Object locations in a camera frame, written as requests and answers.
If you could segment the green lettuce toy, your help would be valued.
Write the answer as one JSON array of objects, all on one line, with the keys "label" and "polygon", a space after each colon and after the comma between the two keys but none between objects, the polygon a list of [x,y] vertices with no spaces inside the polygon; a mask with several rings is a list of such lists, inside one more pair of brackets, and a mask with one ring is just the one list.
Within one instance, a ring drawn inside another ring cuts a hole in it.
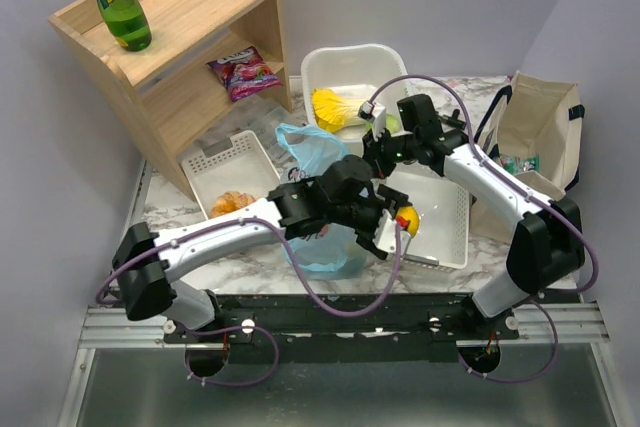
[{"label": "green lettuce toy", "polygon": [[365,126],[367,131],[373,131],[375,137],[380,137],[385,131],[395,134],[402,129],[398,118],[391,114],[380,115],[372,121],[366,121]]}]

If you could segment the yellow lemon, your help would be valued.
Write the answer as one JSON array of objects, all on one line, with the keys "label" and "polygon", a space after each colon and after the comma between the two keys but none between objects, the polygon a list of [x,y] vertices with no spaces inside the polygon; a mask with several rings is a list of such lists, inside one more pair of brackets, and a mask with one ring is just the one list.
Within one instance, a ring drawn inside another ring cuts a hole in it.
[{"label": "yellow lemon", "polygon": [[400,207],[396,214],[397,222],[411,236],[415,236],[420,228],[420,215],[414,206],[408,205]]}]

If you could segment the light blue plastic grocery bag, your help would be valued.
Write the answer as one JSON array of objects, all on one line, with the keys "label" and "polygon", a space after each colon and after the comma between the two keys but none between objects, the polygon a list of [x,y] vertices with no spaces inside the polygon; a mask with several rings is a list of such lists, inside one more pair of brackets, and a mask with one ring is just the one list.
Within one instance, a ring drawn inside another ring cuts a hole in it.
[{"label": "light blue plastic grocery bag", "polygon": [[[303,204],[314,216],[326,219],[329,206],[313,179],[350,153],[335,135],[314,125],[279,124],[278,144],[293,158],[281,175],[281,182],[301,182]],[[368,252],[356,243],[353,229],[326,224],[317,233],[294,238],[289,244],[305,276],[310,280],[344,280],[360,276],[368,263]]]}]

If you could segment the yellow cabbage toy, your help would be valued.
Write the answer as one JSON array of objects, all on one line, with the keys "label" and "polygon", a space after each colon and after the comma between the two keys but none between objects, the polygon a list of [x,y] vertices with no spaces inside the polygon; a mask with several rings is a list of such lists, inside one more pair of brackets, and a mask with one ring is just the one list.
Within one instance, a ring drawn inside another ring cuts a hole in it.
[{"label": "yellow cabbage toy", "polygon": [[364,102],[363,98],[344,97],[331,89],[316,89],[312,93],[317,125],[331,133],[359,125],[370,127],[370,123],[358,115]]}]

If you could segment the orange bread slice toy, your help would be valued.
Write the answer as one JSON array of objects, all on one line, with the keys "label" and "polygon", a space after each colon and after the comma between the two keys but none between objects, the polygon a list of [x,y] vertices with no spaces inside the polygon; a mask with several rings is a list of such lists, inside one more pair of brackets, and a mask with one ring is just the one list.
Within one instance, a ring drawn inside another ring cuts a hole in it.
[{"label": "orange bread slice toy", "polygon": [[257,197],[248,193],[227,191],[215,200],[210,211],[210,216],[215,218],[235,212],[251,205],[257,200]]}]

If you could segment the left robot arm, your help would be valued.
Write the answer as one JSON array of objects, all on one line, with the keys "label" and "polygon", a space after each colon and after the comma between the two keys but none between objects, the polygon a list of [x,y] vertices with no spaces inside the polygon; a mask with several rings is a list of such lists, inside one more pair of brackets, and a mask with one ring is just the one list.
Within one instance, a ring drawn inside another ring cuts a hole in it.
[{"label": "left robot arm", "polygon": [[247,207],[183,227],[153,232],[128,228],[112,261],[110,280],[130,321],[164,315],[190,330],[211,325],[219,312],[211,293],[183,282],[199,267],[255,246],[309,239],[331,224],[354,231],[356,243],[381,260],[402,259],[413,235],[400,213],[406,194],[374,185],[371,166],[348,155],[321,175],[284,183]]}]

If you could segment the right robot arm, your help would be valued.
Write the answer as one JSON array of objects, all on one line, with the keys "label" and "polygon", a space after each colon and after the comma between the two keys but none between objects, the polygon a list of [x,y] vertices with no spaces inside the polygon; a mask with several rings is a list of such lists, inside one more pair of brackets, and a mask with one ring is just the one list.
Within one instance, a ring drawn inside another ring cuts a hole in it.
[{"label": "right robot arm", "polygon": [[358,111],[371,125],[362,142],[374,176],[386,179],[400,163],[428,167],[500,214],[512,234],[504,272],[471,296],[473,316],[494,318],[584,265],[573,201],[555,201],[525,185],[475,149],[463,131],[444,130],[429,96],[407,97],[397,106],[401,135],[387,129],[384,107],[364,101]]}]

